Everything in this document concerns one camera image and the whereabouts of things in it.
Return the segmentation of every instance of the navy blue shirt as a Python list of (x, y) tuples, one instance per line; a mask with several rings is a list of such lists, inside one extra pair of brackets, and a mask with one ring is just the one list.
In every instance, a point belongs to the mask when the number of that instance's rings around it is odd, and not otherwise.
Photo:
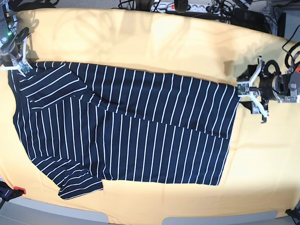
[(13, 71), (14, 124), (29, 159), (71, 199), (102, 179), (218, 185), (236, 88), (174, 74), (39, 62)]

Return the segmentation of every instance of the yellow fabric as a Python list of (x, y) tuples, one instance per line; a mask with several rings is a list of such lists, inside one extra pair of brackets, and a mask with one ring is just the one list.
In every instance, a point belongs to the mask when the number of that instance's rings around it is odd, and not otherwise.
[[(90, 62), (225, 83), (234, 83), (258, 55), (284, 69), (284, 39), (219, 22), (103, 9), (41, 9), (18, 16), (32, 32), (28, 58), (33, 60)], [(110, 223), (133, 225), (269, 210), (282, 216), (300, 198), (300, 105), (272, 102), (266, 124), (239, 106), (219, 186), (104, 180), (103, 191), (64, 201), (18, 139), (15, 99), (4, 72), (0, 90), (0, 176), (25, 188), (27, 198), (103, 212)]]

